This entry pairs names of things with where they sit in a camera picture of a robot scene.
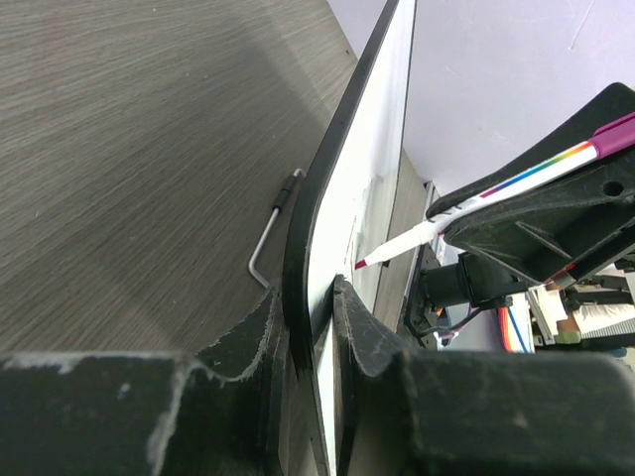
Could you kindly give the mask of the white whiteboard black frame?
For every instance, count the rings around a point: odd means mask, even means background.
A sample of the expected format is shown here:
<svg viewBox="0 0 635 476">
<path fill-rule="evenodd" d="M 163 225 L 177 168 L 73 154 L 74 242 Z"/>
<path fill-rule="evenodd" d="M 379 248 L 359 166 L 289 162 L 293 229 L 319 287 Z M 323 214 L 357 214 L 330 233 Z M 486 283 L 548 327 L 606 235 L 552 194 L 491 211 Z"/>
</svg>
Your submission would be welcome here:
<svg viewBox="0 0 635 476">
<path fill-rule="evenodd" d="M 282 305 L 307 419 L 304 475 L 333 475 L 332 288 L 344 276 L 368 309 L 381 271 L 356 263 L 383 244 L 402 158 L 416 23 L 414 1 L 388 1 L 358 58 L 301 185 L 282 276 Z"/>
</svg>

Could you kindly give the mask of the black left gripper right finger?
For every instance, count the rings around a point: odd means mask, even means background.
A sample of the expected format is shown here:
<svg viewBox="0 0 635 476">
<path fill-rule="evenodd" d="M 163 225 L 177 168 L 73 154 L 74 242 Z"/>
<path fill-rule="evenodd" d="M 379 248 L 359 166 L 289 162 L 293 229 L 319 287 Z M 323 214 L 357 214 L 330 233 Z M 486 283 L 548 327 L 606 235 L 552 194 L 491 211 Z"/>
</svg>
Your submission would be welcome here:
<svg viewBox="0 0 635 476">
<path fill-rule="evenodd" d="M 332 287 L 341 475 L 630 475 L 634 376 L 594 353 L 430 351 Z"/>
</svg>

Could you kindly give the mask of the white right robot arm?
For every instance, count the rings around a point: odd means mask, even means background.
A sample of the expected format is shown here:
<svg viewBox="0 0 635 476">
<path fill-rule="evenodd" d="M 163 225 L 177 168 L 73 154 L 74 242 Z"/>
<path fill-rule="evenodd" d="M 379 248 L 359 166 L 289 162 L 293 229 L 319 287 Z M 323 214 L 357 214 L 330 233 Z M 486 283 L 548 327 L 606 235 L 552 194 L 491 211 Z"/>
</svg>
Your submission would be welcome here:
<svg viewBox="0 0 635 476">
<path fill-rule="evenodd" d="M 458 219 L 444 237 L 449 265 L 425 246 L 402 330 L 422 347 L 449 337 L 515 292 L 568 288 L 634 251 L 634 149 Z"/>
</svg>

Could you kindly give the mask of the white marker purple cap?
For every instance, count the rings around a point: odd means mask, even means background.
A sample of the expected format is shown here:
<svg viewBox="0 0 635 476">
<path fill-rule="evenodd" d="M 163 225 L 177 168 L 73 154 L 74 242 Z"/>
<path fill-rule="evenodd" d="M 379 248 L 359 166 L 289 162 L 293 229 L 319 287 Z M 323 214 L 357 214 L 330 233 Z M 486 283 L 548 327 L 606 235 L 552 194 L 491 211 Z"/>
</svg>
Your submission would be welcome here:
<svg viewBox="0 0 635 476">
<path fill-rule="evenodd" d="M 597 129 L 589 139 L 422 221 L 377 247 L 354 268 L 359 270 L 387 262 L 442 236 L 452 223 L 463 216 L 551 183 L 633 145 L 634 115 L 630 113 Z"/>
</svg>

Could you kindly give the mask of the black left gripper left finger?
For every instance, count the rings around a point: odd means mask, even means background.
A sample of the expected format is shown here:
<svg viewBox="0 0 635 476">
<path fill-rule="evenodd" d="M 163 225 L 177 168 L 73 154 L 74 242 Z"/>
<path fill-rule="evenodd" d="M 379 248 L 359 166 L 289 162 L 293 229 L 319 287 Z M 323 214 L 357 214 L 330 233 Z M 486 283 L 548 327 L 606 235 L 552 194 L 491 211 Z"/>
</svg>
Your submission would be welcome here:
<svg viewBox="0 0 635 476">
<path fill-rule="evenodd" d="M 279 475 L 281 293 L 181 352 L 1 358 L 5 475 Z"/>
</svg>

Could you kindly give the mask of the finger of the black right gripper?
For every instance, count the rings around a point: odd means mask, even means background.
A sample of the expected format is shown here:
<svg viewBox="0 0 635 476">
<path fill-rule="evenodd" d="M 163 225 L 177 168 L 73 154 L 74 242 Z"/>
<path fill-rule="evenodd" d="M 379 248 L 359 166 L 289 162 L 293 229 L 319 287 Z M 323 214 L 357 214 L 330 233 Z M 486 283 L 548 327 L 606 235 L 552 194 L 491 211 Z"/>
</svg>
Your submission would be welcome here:
<svg viewBox="0 0 635 476">
<path fill-rule="evenodd" d="M 578 144 L 633 110 L 632 88 L 620 82 L 606 86 L 524 154 L 439 198 L 426 215 L 433 217 Z M 627 149 L 458 219 L 444 240 L 533 284 L 560 272 L 569 273 L 575 281 L 590 276 L 634 250 L 634 151 Z"/>
</svg>

